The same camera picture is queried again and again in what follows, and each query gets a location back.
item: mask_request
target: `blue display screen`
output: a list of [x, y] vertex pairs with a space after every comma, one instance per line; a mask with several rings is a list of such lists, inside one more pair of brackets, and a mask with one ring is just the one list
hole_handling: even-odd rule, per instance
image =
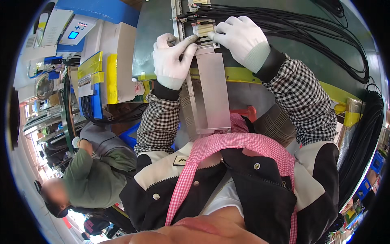
[[79, 32], [75, 32], [75, 31], [72, 31], [69, 36], [68, 36], [68, 39], [76, 39], [77, 35], [79, 34]]

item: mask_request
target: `person's mouth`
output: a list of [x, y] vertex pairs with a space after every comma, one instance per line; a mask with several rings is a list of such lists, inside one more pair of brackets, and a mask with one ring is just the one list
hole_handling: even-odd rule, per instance
[[187, 217], [176, 222], [174, 226], [183, 226], [191, 230], [198, 230], [198, 231], [207, 232], [214, 235], [220, 235], [218, 229], [214, 225], [206, 221], [202, 221], [199, 218]]

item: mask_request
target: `white glove on worker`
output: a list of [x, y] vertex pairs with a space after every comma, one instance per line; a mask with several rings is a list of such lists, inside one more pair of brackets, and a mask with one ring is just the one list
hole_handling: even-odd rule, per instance
[[72, 145], [73, 145], [73, 148], [78, 148], [78, 145], [77, 143], [80, 141], [80, 137], [76, 136], [75, 138], [73, 138], [72, 140]]
[[[197, 39], [197, 35], [192, 35], [173, 46], [172, 42], [176, 40], [174, 35], [165, 33], [157, 38], [153, 45], [153, 65], [158, 83], [172, 90], [180, 90], [198, 47], [194, 43]], [[183, 59], [179, 61], [179, 56], [183, 52]]]
[[267, 59], [271, 47], [263, 31], [246, 16], [229, 17], [207, 36], [230, 50], [242, 66], [257, 73]]

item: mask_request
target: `black and white checkered sleeve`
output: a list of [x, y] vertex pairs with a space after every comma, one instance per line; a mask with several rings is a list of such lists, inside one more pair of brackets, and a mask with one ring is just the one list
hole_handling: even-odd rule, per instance
[[177, 101], [160, 99], [154, 94], [146, 96], [149, 106], [142, 115], [141, 125], [137, 130], [137, 144], [134, 146], [138, 155], [145, 151], [166, 151], [173, 153], [179, 126], [180, 98]]
[[334, 140], [337, 118], [330, 108], [330, 98], [313, 72], [300, 60], [286, 55], [278, 74], [263, 85], [289, 115], [298, 143], [304, 146]]

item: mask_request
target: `label sticker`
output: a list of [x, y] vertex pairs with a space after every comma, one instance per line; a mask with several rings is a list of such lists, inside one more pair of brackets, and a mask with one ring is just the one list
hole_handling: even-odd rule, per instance
[[185, 166], [188, 156], [176, 156], [173, 166]]

